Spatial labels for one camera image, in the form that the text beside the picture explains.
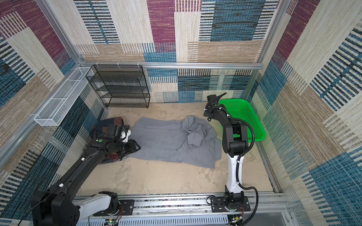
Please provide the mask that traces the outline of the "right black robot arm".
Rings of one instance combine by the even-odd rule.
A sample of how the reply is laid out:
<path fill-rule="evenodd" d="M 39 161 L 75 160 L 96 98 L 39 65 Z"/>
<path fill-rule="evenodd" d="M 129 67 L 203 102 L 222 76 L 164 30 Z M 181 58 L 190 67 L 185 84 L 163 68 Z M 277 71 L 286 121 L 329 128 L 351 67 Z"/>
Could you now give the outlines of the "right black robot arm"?
<path fill-rule="evenodd" d="M 204 109 L 204 116 L 209 121 L 218 121 L 223 128 L 222 148 L 228 154 L 228 179 L 224 193 L 224 204 L 227 211 L 236 211 L 244 202 L 244 190 L 242 185 L 242 164 L 244 155 L 251 150 L 255 143 L 254 131 L 249 143 L 248 129 L 250 124 L 242 119 L 234 118 L 219 101 L 225 96 L 209 95 Z"/>

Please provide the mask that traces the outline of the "grey long sleeve shirt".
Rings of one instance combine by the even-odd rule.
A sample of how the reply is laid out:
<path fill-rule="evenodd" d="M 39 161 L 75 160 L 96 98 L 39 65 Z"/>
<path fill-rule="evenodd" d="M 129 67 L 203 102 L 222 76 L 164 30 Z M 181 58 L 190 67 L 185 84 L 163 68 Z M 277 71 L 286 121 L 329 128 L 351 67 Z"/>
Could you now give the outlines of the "grey long sleeve shirt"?
<path fill-rule="evenodd" d="M 142 117 L 130 136 L 141 149 L 131 157 L 172 163 L 187 163 L 213 169 L 222 158 L 222 143 L 204 119 L 188 116 L 183 121 Z"/>

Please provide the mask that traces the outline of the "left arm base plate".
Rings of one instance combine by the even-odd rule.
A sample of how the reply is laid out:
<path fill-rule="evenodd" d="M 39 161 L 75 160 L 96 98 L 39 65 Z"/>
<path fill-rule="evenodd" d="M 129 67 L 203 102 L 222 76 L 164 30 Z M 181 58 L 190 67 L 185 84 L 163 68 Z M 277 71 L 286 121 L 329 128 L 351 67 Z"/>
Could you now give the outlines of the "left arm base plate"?
<path fill-rule="evenodd" d="M 123 217 L 133 214 L 135 200 L 119 200 L 119 203 L 119 209 L 115 216 Z"/>

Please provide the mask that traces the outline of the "green plastic basket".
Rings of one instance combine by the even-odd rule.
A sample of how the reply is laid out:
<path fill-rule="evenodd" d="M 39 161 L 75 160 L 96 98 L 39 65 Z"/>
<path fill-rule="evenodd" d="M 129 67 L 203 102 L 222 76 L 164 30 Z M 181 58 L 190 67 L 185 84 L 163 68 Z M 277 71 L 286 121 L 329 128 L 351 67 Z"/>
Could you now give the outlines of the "green plastic basket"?
<path fill-rule="evenodd" d="M 220 100 L 219 103 L 226 107 L 233 118 L 242 119 L 251 125 L 255 134 L 255 142 L 263 141 L 266 138 L 266 132 L 248 101 L 244 99 L 225 99 Z"/>

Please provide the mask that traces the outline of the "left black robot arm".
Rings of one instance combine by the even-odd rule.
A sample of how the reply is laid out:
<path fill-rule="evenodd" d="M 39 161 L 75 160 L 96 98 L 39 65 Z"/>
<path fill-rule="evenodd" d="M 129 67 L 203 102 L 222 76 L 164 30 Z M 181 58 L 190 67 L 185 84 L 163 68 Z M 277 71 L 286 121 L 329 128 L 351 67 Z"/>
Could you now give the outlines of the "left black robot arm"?
<path fill-rule="evenodd" d="M 80 220 L 96 213 L 117 215 L 121 204 L 116 193 L 99 192 L 95 196 L 75 201 L 74 198 L 96 166 L 116 154 L 119 159 L 141 149 L 130 139 L 128 125 L 109 125 L 107 131 L 95 137 L 74 165 L 45 192 L 34 192 L 31 213 L 35 226 L 75 226 Z"/>

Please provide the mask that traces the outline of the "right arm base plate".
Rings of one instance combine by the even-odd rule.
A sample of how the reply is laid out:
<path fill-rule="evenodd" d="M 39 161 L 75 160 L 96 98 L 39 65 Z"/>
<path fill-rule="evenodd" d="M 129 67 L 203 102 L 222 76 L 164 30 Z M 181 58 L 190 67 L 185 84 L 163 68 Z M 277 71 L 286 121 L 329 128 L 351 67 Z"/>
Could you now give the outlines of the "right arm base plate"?
<path fill-rule="evenodd" d="M 207 199 L 211 205 L 212 212 L 249 212 L 251 211 L 250 202 L 247 196 L 244 196 L 242 202 L 237 202 L 233 208 L 227 208 L 223 197 L 211 196 Z"/>

